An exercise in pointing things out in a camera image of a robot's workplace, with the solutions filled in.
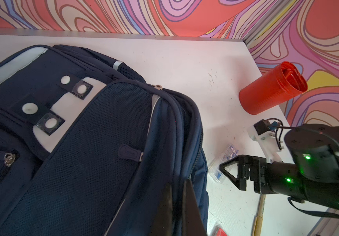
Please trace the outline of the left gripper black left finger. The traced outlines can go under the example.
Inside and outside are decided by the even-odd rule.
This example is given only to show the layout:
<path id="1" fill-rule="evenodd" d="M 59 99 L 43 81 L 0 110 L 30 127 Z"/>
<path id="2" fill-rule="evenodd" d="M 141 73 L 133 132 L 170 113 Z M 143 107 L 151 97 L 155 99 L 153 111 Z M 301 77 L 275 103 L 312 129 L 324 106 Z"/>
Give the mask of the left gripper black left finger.
<path id="1" fill-rule="evenodd" d="M 167 183 L 163 189 L 162 196 L 150 229 L 150 236 L 172 235 L 172 185 Z"/>

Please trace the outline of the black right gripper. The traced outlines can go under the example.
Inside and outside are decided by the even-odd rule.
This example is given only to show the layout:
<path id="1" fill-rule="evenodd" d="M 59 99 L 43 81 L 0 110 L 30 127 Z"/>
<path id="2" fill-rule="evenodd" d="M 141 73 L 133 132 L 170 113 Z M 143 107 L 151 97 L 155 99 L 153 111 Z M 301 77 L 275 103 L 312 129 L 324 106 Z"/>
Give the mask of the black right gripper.
<path id="1" fill-rule="evenodd" d="M 254 191 L 259 194 L 282 194 L 296 201 L 306 201 L 304 181 L 295 164 L 273 162 L 265 158 L 238 155 L 219 165 L 219 171 L 239 190 L 247 189 L 252 166 Z"/>

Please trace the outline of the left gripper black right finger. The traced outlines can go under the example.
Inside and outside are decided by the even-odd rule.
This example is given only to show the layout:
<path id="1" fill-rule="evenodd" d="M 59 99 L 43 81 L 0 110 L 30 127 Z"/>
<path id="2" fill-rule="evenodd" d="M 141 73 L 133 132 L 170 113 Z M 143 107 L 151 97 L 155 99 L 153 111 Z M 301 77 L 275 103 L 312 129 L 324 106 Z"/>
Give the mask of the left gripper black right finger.
<path id="1" fill-rule="evenodd" d="M 200 216 L 193 185 L 186 180 L 182 197 L 182 235 L 207 236 Z"/>

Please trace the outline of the red packet with white label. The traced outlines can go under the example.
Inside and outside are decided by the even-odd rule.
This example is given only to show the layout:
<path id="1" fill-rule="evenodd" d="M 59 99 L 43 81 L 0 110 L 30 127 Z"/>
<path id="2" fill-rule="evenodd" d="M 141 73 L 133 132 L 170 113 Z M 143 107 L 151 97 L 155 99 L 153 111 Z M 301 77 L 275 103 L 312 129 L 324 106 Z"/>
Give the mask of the red packet with white label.
<path id="1" fill-rule="evenodd" d="M 222 226 L 217 223 L 212 228 L 210 236 L 228 236 L 227 233 L 223 230 Z"/>

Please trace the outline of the wooden pencil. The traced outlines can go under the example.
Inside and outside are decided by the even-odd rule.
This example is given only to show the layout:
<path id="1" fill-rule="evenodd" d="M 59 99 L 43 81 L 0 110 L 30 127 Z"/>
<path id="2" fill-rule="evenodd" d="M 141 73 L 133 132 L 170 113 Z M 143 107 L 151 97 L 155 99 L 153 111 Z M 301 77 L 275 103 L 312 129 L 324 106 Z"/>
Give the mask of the wooden pencil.
<path id="1" fill-rule="evenodd" d="M 253 225 L 252 236 L 260 236 L 261 235 L 262 225 L 263 225 L 263 213 L 264 213 L 264 207 L 265 207 L 265 200 L 266 200 L 266 195 L 261 195 L 257 215 L 255 217 L 255 221 L 254 221 L 254 225 Z"/>

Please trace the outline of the navy blue backpack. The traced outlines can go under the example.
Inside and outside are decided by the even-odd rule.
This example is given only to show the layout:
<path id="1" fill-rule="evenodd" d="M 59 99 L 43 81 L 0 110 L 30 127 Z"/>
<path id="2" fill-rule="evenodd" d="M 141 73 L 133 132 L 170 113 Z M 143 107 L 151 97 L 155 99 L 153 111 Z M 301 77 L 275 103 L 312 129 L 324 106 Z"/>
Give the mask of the navy blue backpack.
<path id="1" fill-rule="evenodd" d="M 193 185 L 204 229 L 199 109 L 124 62 L 35 45 L 0 63 L 0 236 L 149 236 L 167 183 L 172 236 Z"/>

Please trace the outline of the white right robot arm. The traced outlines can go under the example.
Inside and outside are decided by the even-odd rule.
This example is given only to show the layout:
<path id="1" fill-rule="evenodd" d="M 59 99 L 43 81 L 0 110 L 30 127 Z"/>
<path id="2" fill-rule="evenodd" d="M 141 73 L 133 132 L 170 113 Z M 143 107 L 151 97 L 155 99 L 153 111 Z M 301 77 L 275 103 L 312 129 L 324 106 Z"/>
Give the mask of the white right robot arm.
<path id="1" fill-rule="evenodd" d="M 284 142 L 292 163 L 239 155 L 220 171 L 239 189 L 251 180 L 256 193 L 282 194 L 288 202 L 311 202 L 339 210 L 339 126 L 288 127 Z"/>

